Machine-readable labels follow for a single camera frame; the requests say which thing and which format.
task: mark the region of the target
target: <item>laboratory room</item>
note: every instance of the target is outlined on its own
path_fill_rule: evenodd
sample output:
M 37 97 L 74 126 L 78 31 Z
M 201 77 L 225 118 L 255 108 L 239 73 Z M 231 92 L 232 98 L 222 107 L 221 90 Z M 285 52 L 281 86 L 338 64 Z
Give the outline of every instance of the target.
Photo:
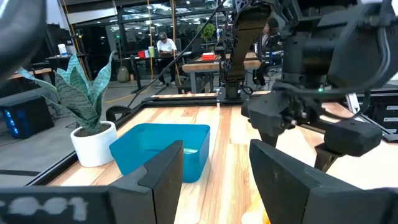
M 398 223 L 398 0 L 0 0 L 0 223 Z

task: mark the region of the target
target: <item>plant on shelf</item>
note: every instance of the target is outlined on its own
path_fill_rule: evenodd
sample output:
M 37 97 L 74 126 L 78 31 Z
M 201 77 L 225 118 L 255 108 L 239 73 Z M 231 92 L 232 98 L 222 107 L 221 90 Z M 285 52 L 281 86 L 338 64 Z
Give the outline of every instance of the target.
M 200 30 L 203 27 L 203 24 L 198 27 L 198 30 Z M 214 35 L 215 27 L 213 24 L 207 24 L 207 26 L 203 29 L 202 33 L 200 34 L 200 37 L 203 38 L 206 42 L 206 48 L 207 48 L 207 41 Z
M 114 52 L 109 56 L 108 64 L 103 67 L 92 84 L 86 79 L 76 55 L 72 55 L 67 71 L 60 68 L 54 72 L 55 86 L 39 80 L 23 68 L 19 73 L 58 97 L 49 102 L 67 110 L 81 126 L 71 133 L 71 139 L 83 166 L 100 166 L 113 160 L 109 145 L 117 139 L 113 123 L 100 121 L 104 94 L 111 78 L 111 62 Z

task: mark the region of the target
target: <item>white pot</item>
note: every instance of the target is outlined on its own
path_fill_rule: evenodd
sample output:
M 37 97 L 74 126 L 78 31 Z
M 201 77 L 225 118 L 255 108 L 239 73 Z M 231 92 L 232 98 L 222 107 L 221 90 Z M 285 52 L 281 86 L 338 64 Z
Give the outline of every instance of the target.
M 82 127 L 70 133 L 80 164 L 85 167 L 96 167 L 107 164 L 113 160 L 109 145 L 117 140 L 116 127 L 109 121 L 101 121 L 101 124 L 110 124 L 111 127 L 102 133 L 88 137 L 77 137 L 75 133 Z

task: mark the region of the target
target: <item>blue plastic bin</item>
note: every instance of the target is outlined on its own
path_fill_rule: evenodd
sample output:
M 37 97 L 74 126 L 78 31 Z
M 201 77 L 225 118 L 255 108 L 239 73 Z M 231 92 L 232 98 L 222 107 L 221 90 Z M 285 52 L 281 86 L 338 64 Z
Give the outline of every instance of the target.
M 208 125 L 138 124 L 109 148 L 121 173 L 127 175 L 176 140 L 182 140 L 184 146 L 183 181 L 195 182 L 209 155 Z

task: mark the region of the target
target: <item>person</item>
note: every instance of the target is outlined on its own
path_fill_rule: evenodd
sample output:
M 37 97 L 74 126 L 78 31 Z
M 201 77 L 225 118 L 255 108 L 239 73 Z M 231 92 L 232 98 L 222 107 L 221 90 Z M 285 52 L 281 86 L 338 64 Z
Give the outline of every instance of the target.
M 262 30 L 262 38 L 261 38 L 261 46 L 262 46 L 262 52 L 259 52 L 259 54 L 262 55 L 263 52 L 270 51 L 269 46 L 271 43 L 269 43 L 269 40 L 271 36 L 276 34 L 276 29 L 278 28 L 278 21 L 275 18 L 270 18 L 266 24 L 266 26 Z M 266 90 L 266 80 L 264 78 L 264 73 L 266 72 L 268 67 L 268 64 L 266 62 L 262 62 L 260 67 L 256 71 L 256 79 L 261 85 L 261 90 Z
M 157 72 L 160 73 L 173 59 L 172 56 L 174 53 L 177 53 L 177 48 L 172 39 L 167 38 L 167 34 L 165 32 L 161 32 L 159 34 L 160 40 L 157 42 L 157 51 L 159 52 L 160 57 L 165 57 L 160 60 L 157 64 Z M 177 87 L 175 84 L 175 65 L 170 66 L 170 76 L 171 79 L 171 87 Z M 157 88 L 162 88 L 166 85 L 166 81 L 164 80 L 164 75 L 159 78 L 159 85 Z

